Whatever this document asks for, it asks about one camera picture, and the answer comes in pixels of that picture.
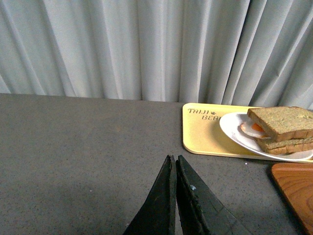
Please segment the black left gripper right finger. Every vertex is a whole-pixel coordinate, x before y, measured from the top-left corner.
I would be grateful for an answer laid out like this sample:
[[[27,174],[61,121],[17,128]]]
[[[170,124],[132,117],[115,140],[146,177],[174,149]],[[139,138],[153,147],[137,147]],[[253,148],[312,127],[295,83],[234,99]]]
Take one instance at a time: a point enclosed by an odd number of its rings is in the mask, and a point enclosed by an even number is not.
[[[188,161],[178,156],[177,204],[184,235],[250,235]]]

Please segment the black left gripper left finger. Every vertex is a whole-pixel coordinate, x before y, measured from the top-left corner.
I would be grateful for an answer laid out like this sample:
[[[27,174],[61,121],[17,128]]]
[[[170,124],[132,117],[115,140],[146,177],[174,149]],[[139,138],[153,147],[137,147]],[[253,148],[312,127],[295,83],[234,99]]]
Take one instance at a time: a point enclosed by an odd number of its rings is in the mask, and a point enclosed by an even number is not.
[[[125,235],[173,235],[176,220],[177,170],[168,155],[140,210],[127,226]]]

